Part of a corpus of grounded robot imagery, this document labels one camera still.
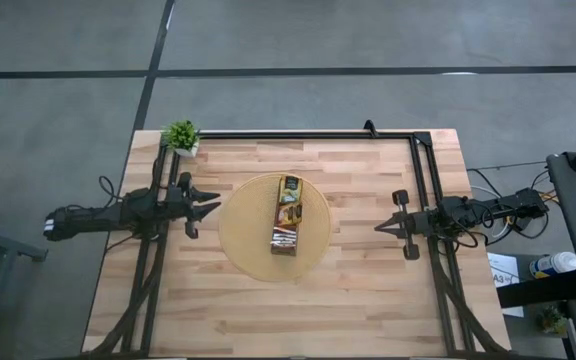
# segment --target small green plant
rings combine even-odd
[[[163,132],[164,140],[171,149],[192,149],[199,140],[199,135],[188,120],[177,121],[168,125]]]

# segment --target round woven placemat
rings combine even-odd
[[[256,177],[237,189],[219,215],[219,240],[228,259],[242,272],[262,281],[288,281],[305,275],[323,257],[332,226],[326,198],[303,180],[297,255],[273,255],[279,180],[282,174]]]

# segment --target potted plant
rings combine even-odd
[[[169,148],[183,157],[195,157],[199,148],[199,135],[193,124],[188,121],[177,121],[168,125],[162,136]]]

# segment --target butcher block tabletop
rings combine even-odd
[[[444,195],[470,195],[456,131],[428,131]],[[159,140],[158,131],[135,133],[122,193],[150,185]],[[423,147],[420,152],[434,204]],[[169,167],[164,169],[167,179]],[[420,259],[406,261],[403,240],[373,230],[396,211],[395,190],[408,191],[409,212],[420,210],[408,141],[202,140],[197,157],[184,158],[181,171],[192,174],[197,189],[220,193],[222,203],[256,176],[296,174],[324,194],[333,234],[321,262],[305,276],[264,282],[228,261],[219,242],[221,207],[197,224],[196,240],[184,234],[183,220],[172,222],[150,356],[446,354],[425,239],[415,238]],[[127,235],[112,233],[109,244]],[[98,345],[126,309],[138,249],[139,241],[129,240],[106,255],[82,350]],[[457,259],[468,305],[494,339],[510,349],[486,249],[461,247]],[[451,318],[457,348],[463,348],[455,311]],[[143,314],[135,339],[141,338],[142,322]]]

